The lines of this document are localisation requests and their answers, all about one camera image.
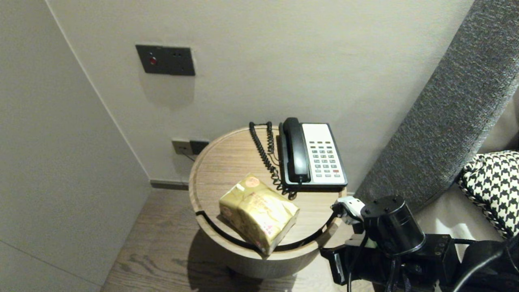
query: wall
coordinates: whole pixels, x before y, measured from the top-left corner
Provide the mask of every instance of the wall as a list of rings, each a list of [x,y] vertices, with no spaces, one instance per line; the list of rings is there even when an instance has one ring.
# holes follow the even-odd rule
[[[171,138],[329,122],[354,191],[472,4],[47,0],[151,179],[187,182]],[[143,73],[135,44],[189,46],[196,77]]]
[[[0,1],[0,42],[0,290],[99,290],[148,178],[45,2]]]

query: tissue package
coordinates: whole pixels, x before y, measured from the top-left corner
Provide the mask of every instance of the tissue package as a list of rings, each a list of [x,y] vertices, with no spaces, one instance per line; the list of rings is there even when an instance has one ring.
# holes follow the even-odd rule
[[[299,208],[248,174],[220,198],[220,213],[262,253],[270,255],[295,224]]]

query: black and white cushion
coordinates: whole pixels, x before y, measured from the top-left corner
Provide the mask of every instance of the black and white cushion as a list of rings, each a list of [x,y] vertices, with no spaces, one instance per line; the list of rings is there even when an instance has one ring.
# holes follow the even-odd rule
[[[519,152],[477,154],[458,184],[502,237],[519,233]]]

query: electrical socket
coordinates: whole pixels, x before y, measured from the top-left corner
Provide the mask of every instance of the electrical socket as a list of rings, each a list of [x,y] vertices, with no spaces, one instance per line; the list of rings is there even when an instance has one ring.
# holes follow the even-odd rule
[[[189,141],[178,141],[173,140],[173,148],[175,148],[176,154],[185,154],[185,155],[192,155],[193,154],[193,148],[191,148],[191,143]]]

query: telephone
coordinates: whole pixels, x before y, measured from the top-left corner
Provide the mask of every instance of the telephone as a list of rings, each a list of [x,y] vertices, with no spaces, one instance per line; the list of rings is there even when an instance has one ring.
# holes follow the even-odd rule
[[[269,159],[274,154],[272,123],[264,125],[267,125],[268,156],[253,122],[249,124],[251,136],[274,184],[283,194],[288,193],[290,199],[295,198],[297,191],[335,191],[348,184],[329,124],[299,123],[295,117],[280,123],[276,137],[279,172]]]

